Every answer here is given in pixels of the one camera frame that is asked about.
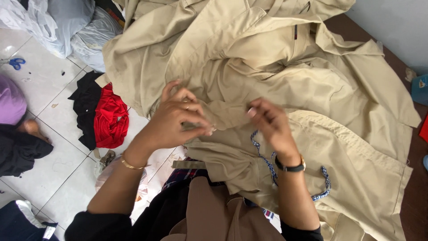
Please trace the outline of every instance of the blue scissors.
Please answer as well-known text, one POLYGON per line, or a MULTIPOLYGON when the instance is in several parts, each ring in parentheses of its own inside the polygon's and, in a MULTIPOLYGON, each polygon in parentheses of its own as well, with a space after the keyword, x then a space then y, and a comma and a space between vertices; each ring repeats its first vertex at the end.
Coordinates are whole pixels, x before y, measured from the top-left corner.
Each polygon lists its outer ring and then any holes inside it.
POLYGON ((1 60, 0 63, 9 63, 10 65, 13 66, 13 68, 15 70, 20 70, 21 69, 21 64, 25 63, 24 59, 20 59, 20 58, 16 58, 16 59, 11 59, 11 60, 1 60))

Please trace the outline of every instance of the black sleeve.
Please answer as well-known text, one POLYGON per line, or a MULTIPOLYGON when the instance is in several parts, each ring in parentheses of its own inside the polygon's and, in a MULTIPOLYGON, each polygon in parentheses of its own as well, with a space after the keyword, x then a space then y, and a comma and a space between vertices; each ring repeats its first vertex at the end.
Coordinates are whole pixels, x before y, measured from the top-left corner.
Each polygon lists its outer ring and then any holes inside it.
POLYGON ((314 231, 306 231, 292 228, 283 221, 280 222, 282 236, 286 241, 324 241, 321 235, 321 226, 314 231))
POLYGON ((91 214, 80 212, 65 231, 66 241, 127 240, 132 224, 125 214, 91 214))

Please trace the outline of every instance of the woman's left hand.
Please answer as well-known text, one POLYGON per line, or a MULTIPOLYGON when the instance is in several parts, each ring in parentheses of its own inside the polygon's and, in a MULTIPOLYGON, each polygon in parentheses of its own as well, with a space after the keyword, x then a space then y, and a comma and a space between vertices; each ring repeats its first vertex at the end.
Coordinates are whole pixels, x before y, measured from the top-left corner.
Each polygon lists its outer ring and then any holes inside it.
POLYGON ((141 139, 150 152, 161 148, 173 148, 184 144, 189 139, 209 136, 212 133, 212 125, 203 116, 202 106, 193 93, 186 88, 181 88, 171 96, 172 88, 179 83, 180 81, 176 80, 165 86, 155 115, 135 137, 135 139, 141 139), (198 123, 200 127, 183 130, 181 126, 183 122, 198 123))

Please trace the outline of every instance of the red fabric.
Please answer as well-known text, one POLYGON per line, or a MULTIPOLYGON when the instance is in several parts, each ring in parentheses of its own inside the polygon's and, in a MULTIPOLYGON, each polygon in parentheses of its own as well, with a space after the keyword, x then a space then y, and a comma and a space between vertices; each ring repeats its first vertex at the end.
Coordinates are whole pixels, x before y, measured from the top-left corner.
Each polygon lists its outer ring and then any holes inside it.
POLYGON ((419 132, 419 136, 422 137, 426 142, 428 142, 428 116, 425 118, 424 124, 421 128, 421 132, 419 132))
POLYGON ((101 89, 101 98, 95 109, 94 131, 98 148, 116 148, 128 132, 128 107, 113 94, 112 84, 101 89))

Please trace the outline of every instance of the blue patterned ribbon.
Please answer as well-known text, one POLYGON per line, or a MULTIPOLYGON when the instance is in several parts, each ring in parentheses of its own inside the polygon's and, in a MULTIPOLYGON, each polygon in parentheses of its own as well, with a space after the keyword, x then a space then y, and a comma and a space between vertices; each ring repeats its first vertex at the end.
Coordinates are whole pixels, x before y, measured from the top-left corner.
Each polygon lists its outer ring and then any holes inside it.
MULTIPOLYGON (((256 130, 255 132, 253 132, 252 134, 251 134, 251 137, 250 137, 250 139, 251 139, 251 142, 253 143, 253 145, 257 148, 257 153, 259 154, 259 157, 260 158, 262 158, 263 160, 265 160, 265 162, 266 162, 266 164, 268 165, 268 167, 269 167, 269 170, 270 170, 270 172, 271 172, 271 174, 272 174, 272 180, 273 180, 273 182, 275 183, 275 185, 277 185, 278 186, 278 183, 276 183, 276 180, 278 179, 278 175, 276 174, 276 172, 275 172, 275 170, 274 170, 274 168, 273 168, 273 165, 264 157, 264 156, 262 156, 261 154, 260 154, 260 144, 259 143, 257 143, 256 141, 254 141, 254 137, 257 135, 257 132, 258 132, 258 130, 256 130)), ((270 156, 270 159, 272 160, 272 158, 273 158, 273 156, 275 155, 276 153, 275 152, 273 152, 272 153, 272 155, 270 156)), ((323 176, 324 176, 324 178, 325 178, 325 188, 326 188, 326 190, 324 191, 324 192, 322 192, 322 193, 320 193, 320 194, 318 194, 318 195, 313 195, 313 196, 311 196, 312 197, 312 200, 313 201, 316 201, 316 200, 318 200, 318 199, 321 199, 321 198, 323 198, 323 197, 325 197, 325 196, 327 196, 329 193, 330 193, 330 191, 331 191, 331 183, 330 183, 330 178, 328 177, 328 174, 327 174, 327 169, 324 167, 324 166, 321 166, 321 172, 322 172, 322 174, 323 174, 323 176)))

